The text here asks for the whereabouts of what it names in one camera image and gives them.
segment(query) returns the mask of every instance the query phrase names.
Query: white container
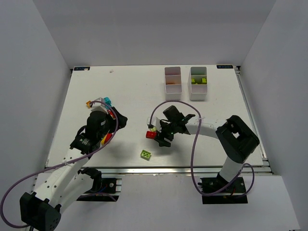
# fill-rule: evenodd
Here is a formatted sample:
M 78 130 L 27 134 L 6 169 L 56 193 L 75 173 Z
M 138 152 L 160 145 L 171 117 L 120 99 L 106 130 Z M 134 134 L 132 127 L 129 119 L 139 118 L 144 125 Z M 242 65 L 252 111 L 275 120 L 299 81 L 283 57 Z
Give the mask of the white container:
M 181 99 L 182 80 L 179 66 L 165 67 L 164 86 L 166 100 Z
M 206 79 L 206 84 L 202 84 L 202 79 Z M 188 93 L 191 101 L 203 101 L 207 94 L 207 74 L 206 67 L 191 67 L 188 77 Z

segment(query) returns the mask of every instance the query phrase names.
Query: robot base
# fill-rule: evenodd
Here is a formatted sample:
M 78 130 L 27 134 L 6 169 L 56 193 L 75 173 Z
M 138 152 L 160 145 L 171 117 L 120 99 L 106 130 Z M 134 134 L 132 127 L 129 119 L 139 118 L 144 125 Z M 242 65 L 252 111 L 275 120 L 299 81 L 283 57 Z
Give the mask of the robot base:
M 224 185 L 219 184 L 217 178 L 201 178 L 202 191 L 204 193 L 212 193 L 219 190 Z M 247 196 L 239 195 L 246 192 L 245 183 L 242 177 L 238 177 L 235 182 L 225 191 L 217 193 L 214 196 L 202 196 L 202 203 L 204 205 L 213 204 L 247 204 Z

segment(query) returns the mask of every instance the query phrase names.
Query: green block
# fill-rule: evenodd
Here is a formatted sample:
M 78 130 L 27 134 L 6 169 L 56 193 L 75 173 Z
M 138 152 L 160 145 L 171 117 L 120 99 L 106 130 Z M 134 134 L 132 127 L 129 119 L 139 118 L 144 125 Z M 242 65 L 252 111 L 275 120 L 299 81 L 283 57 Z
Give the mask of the green block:
M 150 128 L 150 131 L 156 131 L 156 127 Z
M 146 150 L 143 150 L 140 154 L 140 157 L 146 160 L 149 160 L 151 157 L 151 153 L 147 152 Z

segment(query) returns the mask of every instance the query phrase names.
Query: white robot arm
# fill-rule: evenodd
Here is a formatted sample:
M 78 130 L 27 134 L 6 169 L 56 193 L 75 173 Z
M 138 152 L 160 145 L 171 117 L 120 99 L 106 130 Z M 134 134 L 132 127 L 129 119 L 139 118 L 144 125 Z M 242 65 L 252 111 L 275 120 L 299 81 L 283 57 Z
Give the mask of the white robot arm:
M 127 118 L 122 116 L 114 107 L 118 119 L 118 129 L 124 128 Z M 97 192 L 102 186 L 102 173 L 94 168 L 84 166 L 90 157 L 84 157 L 99 149 L 101 140 L 108 133 L 114 133 L 116 120 L 109 113 L 101 110 L 91 112 L 87 125 L 77 133 L 70 144 L 63 167 L 54 170 L 48 179 L 34 190 L 20 198 L 21 219 L 26 224 L 39 231 L 53 231 L 60 222 L 61 214 L 83 193 Z
M 148 120 L 148 127 L 155 126 L 157 129 L 154 140 L 159 146 L 170 147 L 170 141 L 176 133 L 196 134 L 200 120 L 199 135 L 216 138 L 221 142 L 227 154 L 227 159 L 217 176 L 221 185 L 227 184 L 238 174 L 245 160 L 260 144 L 258 137 L 236 115 L 227 120 L 195 118 L 192 114 L 184 116 L 175 106 L 170 106 L 163 113 L 167 120 L 159 120 L 157 117 L 151 123 Z

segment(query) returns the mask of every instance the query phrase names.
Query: white backdrop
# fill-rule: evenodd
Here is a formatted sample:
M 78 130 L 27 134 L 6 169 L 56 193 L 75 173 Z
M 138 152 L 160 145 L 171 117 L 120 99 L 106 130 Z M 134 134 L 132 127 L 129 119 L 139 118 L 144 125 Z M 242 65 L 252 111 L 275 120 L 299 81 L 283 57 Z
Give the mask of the white backdrop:
M 64 103 L 69 69 L 32 0 L 0 4 L 0 198 L 17 180 L 44 168 Z M 33 179 L 17 186 L 5 214 L 21 224 L 19 199 Z M 1 231 L 15 231 L 0 219 Z
M 308 1 L 278 0 L 243 66 L 270 165 L 308 230 Z
M 275 0 L 34 0 L 75 65 L 241 65 Z

